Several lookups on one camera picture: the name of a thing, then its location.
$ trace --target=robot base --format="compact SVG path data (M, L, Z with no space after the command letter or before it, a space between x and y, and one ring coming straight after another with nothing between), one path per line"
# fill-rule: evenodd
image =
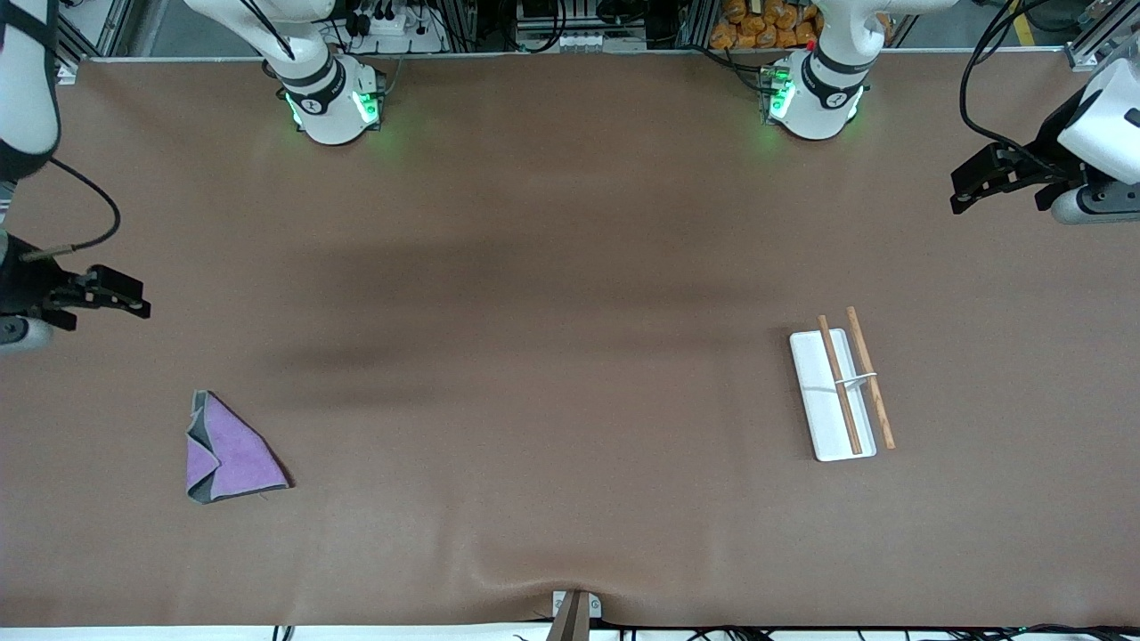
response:
M380 129L384 107L384 76L350 56L336 56L344 66L344 89L333 98L323 114L310 114L286 98L293 109L298 131L303 131L321 145L343 145L365 131Z
M0 355L40 349L51 341L51 325L39 318L0 317Z
M774 83L776 92L768 100L767 116L800 138L824 140L842 131L844 125L855 117L863 89L860 88L850 99L844 94L836 95L837 100L844 102L839 108L825 107L805 88L803 70L807 56L808 51L796 51L773 64L777 70L787 70L788 78L782 83Z

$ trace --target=robotic arm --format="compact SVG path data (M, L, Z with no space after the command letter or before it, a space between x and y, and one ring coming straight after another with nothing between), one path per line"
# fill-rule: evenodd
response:
M333 56L314 21L334 0L186 0L256 49L285 86L293 119L324 145L349 143L380 121L376 70Z
M1066 225L1140 220L1140 34L1020 148L995 141L951 173L951 208L1044 185L1037 209Z
M56 0L0 0L0 180L16 181L57 162L56 11ZM67 308L150 316L142 283L101 265L73 274L51 258L74 249L42 252L0 229L0 354L41 347L52 327L74 330Z
M823 140L839 133L855 117L863 79L882 51L885 32L877 14L927 14L956 1L816 0L823 33L814 49L775 63L788 68L789 78L776 87L768 115L800 138Z
M56 13L44 0L0 0L0 180L43 167L59 144Z

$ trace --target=white robotic arm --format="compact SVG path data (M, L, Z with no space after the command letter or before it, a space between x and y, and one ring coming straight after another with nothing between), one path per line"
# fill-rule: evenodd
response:
M1044 185L1037 209L1066 225L1140 220L1140 34L1118 47L1024 147L991 143L951 173L951 209Z
M55 1L0 0L0 180L43 167L59 144Z
M885 33L877 14L919 15L956 0L816 0L823 33L812 50L800 50L775 63L788 79L772 99L772 120L809 140L839 133L855 116L863 79L882 51Z
M334 0L186 0L256 49L285 86L293 117L324 145L355 139L380 120L376 71L334 56L314 21Z

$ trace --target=metal frame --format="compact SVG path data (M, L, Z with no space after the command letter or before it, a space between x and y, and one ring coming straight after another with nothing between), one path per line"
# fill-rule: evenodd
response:
M454 33L447 33L448 43L453 51L471 52L471 42L475 41L475 25L478 24L478 8L469 0L437 0L439 11L442 14L443 24L450 27Z
M0 224L3 224L3 219L8 214L8 208L11 206L11 194L15 189L16 185L0 181Z
M1118 0L1097 23L1065 48L1073 71L1092 71L1119 42L1126 41L1131 29L1140 24L1140 0Z
M95 42L83 35L64 13L59 14L59 43L65 51L78 59L111 56L117 51L127 31L127 17L136 7L136 0L109 1L111 9L103 21L103 29Z
M890 44L885 48L897 49L903 46L903 40L911 34L911 30L914 29L914 23L919 22L918 16L903 16L895 22L895 36L890 40Z
M617 25L603 22L597 17L597 6L601 0L565 0L567 8L567 33L572 31L636 31L644 24L643 18ZM542 16L531 17L523 13L523 3L515 3L515 23L519 33L531 31L551 32L562 23L561 13L555 17Z
M1016 47L1010 49L1003 49L1002 51L1009 54L1040 54L1042 51L1053 52L1062 51L1064 47ZM747 55L769 55L775 59L783 49L756 49L755 51L747 52ZM883 49L883 56L925 56L927 54L970 54L974 49L967 49L963 47L942 47L935 49ZM689 51L684 49L646 49L638 51L617 51L621 55L638 55L638 56L700 56L695 51ZM528 56L529 54L518 54L511 51L473 51L471 54L462 52L446 52L446 54L414 54L409 55L410 59L423 57L430 57L431 59L466 59L466 58L496 58L498 56ZM396 54L369 54L363 56L364 58L375 58L375 59L390 59L394 60L400 58ZM106 58L91 58L92 63L100 64L198 64L198 63L260 63L263 58L258 56L187 56L187 57L149 57L149 58L132 58L128 56L114 56Z
M720 18L720 2L717 0L693 0L681 19L677 30L677 44L697 44L708 47L712 27Z

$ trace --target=black cable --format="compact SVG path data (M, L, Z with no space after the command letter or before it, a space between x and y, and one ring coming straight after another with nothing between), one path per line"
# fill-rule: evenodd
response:
M1026 633L1048 632L1053 634L1088 634L1099 641L1126 641L1123 639L1124 635L1140 636L1140 627L1132 626L1068 627L1066 625L1057 624L1037 624L1029 627L1023 627L1020 631Z
M274 23L269 22L269 18L266 16L264 11L261 10L261 7L258 6L256 1L255 0L239 0L239 1L242 2L242 6L249 9L250 13L252 13L254 17L258 18L258 22L260 22L262 26L269 30L269 33L271 33L272 36L277 39L277 43L280 44L282 50L285 51L285 55L288 56L288 59L295 60L296 56L293 55L293 48L290 47L288 41L285 40L285 38L282 36L280 32L277 31L277 27L274 26Z
M290 641L293 639L293 631L296 630L295 625L275 625L274 626L274 641L277 641L277 633L280 632L280 641Z
M72 169L70 165L67 165L63 161L59 161L59 160L56 160L56 159L48 159L48 160L49 160L49 162L51 164L54 164L54 165L58 167L59 169L66 171L67 173L70 173L73 177L75 177L75 179L78 179L80 182L82 182L82 184L87 185L88 187L90 187L91 190L93 190L96 194L99 194L99 197L101 197L104 200L104 202L106 202L107 205L111 206L111 216L113 217L113 219L112 219L112 222L111 222L111 227L108 227L106 232L104 232L103 234L99 234L98 236L91 238L90 241L84 241L82 243L75 243L74 245L58 245L58 246L55 246L55 248L48 248L46 250L36 250L36 251L33 251L33 252L28 252L28 253L19 257L21 260L23 260L24 262L32 262L34 260L43 260L46 258L54 258L54 257L57 257L57 255L64 255L64 254L68 254L68 253L75 253L78 251L88 250L88 249L91 249L91 248L93 248L96 245L103 244L103 243L107 242L116 233L119 233L119 226L122 225L122 222L123 222L123 214L122 214L122 212L119 211L119 205L115 204L115 200L112 198L109 194L107 194L106 192L103 190L103 187L99 187L98 185L95 184L93 180L91 180L87 176L83 176L79 171Z
M755 82L752 82L751 80L749 80L748 76L744 75L744 72L741 71L741 68L740 68L741 65L738 65L736 63L732 62L732 54L730 54L727 49L724 50L724 57L728 59L728 64L732 65L732 71L736 73L736 78L740 79L740 81L744 83L744 87L748 87L749 89L751 89L752 91L756 91L757 94L768 94L769 92L769 91L760 88L759 84L756 84Z
M431 11L432 19L434 19L435 23L439 24L439 26L443 27L443 31L446 31L448 35L450 35L451 38L454 38L457 41L459 41L459 42L463 43L463 50L464 51L471 51L471 46L472 44L474 44L474 46L479 44L474 40L467 40L466 38L463 38L462 35L459 35L458 33L456 33L455 30L451 29L451 25L449 24L450 21L447 19L447 16L443 16L442 18L440 18L439 14L437 14L435 11L431 10L431 7L429 7L427 10Z
M559 0L559 9L562 11L562 26L557 26L559 16L555 14L554 19L551 21L551 24L554 24L556 29L554 30L554 33L551 34L551 39L547 40L546 43L539 47L538 49L531 51L531 54L542 54L543 51L547 51L551 49L551 47L554 47L555 44L559 43L560 40L562 40L562 35L564 35L567 32L567 19L569 17L568 16L569 11L567 11L567 0Z
M640 42L644 42L646 44L651 44L653 42L665 42L666 40L673 40L676 36L677 36L677 32L673 32L669 35L662 35L660 38L646 38L645 40L641 40Z
M333 32L336 34L336 46L341 48L341 51L348 54L348 44L344 43L344 39L341 38L341 25L336 24L336 21L332 18L325 18L320 21L323 23L328 23L333 27Z
M630 641L636 641L638 631L686 631L693 634L689 638L691 641L698 639L710 639L709 634L714 632L722 632L728 639L728 641L773 641L769 633L780 630L776 627L755 627L755 626L741 626L741 625L719 625L716 627L700 627L700 628L685 628L685 627L657 627L657 626L645 626L645 625L618 625L610 623L605 619L601 619L600 627L597 630L616 630L618 631L621 639L625 639L625 634L630 633Z
M1047 26L1037 22L1037 18L1035 18L1033 14L1029 11L1025 13L1025 19L1029 21L1029 24L1033 25L1033 29L1036 29L1037 31L1043 31L1045 33L1065 33L1066 31L1073 31L1080 24L1076 22L1076 18L1073 18L1072 21L1061 25Z
M947 630L946 633L950 634L951 636L954 636L953 631ZM856 630L855 634L858 634L860 641L866 641L866 636L863 636L863 631L862 630ZM911 631L910 630L904 630L903 631L903 638L906 641L911 641Z
M432 17L434 17L435 14L433 14L432 10L427 8L427 3L426 2L421 1L418 5L416 5L416 7L420 7L420 9L416 11L416 21L417 21L416 33L418 34L421 29L423 30L424 33L427 33L427 27L424 26L424 22L426 22L426 21L424 21L424 10L426 9L427 13ZM443 47L443 32L437 31L435 32L435 36L439 39L439 50L442 51L443 48L445 48ZM405 55L408 55L410 52L412 52L412 41L409 40L408 41L408 50L405 51Z
M958 111L962 117L962 122L966 123L966 125L969 127L974 132L1008 146L1009 148L1025 156L1027 160L1032 161L1034 164L1041 167L1043 170L1045 170L1047 173L1062 177L1065 176L1065 172L1061 171L1059 168L1042 160L1040 156L1031 153L1028 149L1016 143L1013 139L1007 136L1002 136L996 131L986 129L970 117L969 106L967 104L969 86L970 86L970 74L974 72L974 67L978 65L978 58L982 56L982 52L993 41L996 34L1000 33L1002 30L1004 30L1008 25L1012 24L1012 22L1018 16L1035 7L1040 7L1041 5L1044 5L1045 2L1049 2L1051 0L1031 0L1029 2L1025 2L1020 5L1017 9L1010 11L1009 16L1002 19L1002 15L1012 6L1015 1L1016 0L1007 0L1007 2L1002 7L1002 10L999 11L996 15L994 15L994 18L990 22L990 25L986 27L986 30L982 34L982 38L978 40L978 43L974 47L974 52L970 56L969 62L966 64L966 68L962 71L962 80L958 87Z
M705 54L705 56L708 59L712 60L714 63L716 63L716 64L718 64L718 65L720 65L720 66L723 66L725 68L736 68L736 70L740 70L740 71L750 71L750 72L754 72L754 73L759 73L759 71L760 71L760 67L758 67L758 66L741 65L741 64L738 64L738 63L733 63L733 62L726 60L726 59L722 58L720 56L717 56L711 49L701 47L700 44L682 44L679 48L681 49L691 49L693 51L700 51L701 54Z
M997 628L993 628L993 634L990 634L990 633L987 633L984 630L983 631L976 631L976 630L969 630L969 631L966 631L966 630L940 630L939 632L943 632L945 634L950 634L951 636L953 636L958 641L999 641L1000 639L1010 639L1010 640L1012 640L1015 636L1020 636L1021 634L1025 634L1025 633L1029 632L1029 628L1021 627L1021 628L1017 628L1017 630L1013 630L1012 632L1008 632L1008 633L1003 632L1001 630L997 630ZM926 639L923 641L937 641L937 640Z
M1017 0L1010 0L1010 1L1005 2L1004 5L1002 5L1002 8L997 9L997 15L1003 15L1005 11L1009 10L1010 7L1013 6L1013 2L1016 2L1016 1ZM1001 35L997 36L997 41L994 42L993 47L991 47L988 51L986 51L985 54L982 55L980 58L978 58L977 64L980 65L982 63L988 60L990 56L993 56L994 51L996 51L999 47L1001 47L1002 44L1005 43L1005 39L1009 38L1009 32L1012 31L1012 30L1013 30L1013 22L1010 21L1010 23L1008 25L1005 25L1005 30L1002 31Z
M622 13L618 9L618 3L621 0L601 0L597 3L597 9L594 10L594 15L597 16L597 19L611 25L627 25L645 17L646 8L644 2L642 2L640 10Z
M911 22L907 23L906 31L895 34L895 39L890 43L893 49L902 48L903 41L906 40L906 36L910 35L912 31L914 31L914 25L918 24L920 17L922 16L911 16Z
M521 52L526 52L526 54L542 54L543 51L547 51L552 47L554 47L555 44L559 43L559 41L562 39L562 35L565 34L565 31L567 31L567 21L569 19L569 11L567 11L567 2L565 2L565 0L559 0L559 3L557 3L557 7L559 7L559 9L561 9L561 13L562 13L562 25L559 26L559 15L557 15L557 11L555 11L554 17L551 19L551 24L554 25L554 32L551 34L549 40L547 40L538 49L534 49L534 50L527 49L526 47L519 44L519 42L513 36L511 36L511 32L510 32L508 25L512 22L516 22L516 21L514 21L514 18L511 18L511 17L507 16L507 14L506 14L506 7L513 0L502 0L499 2L499 16L498 16L498 18L499 18L498 19L498 22L499 22L499 33L503 35L503 43L504 43L505 47L510 47L513 51L521 51Z

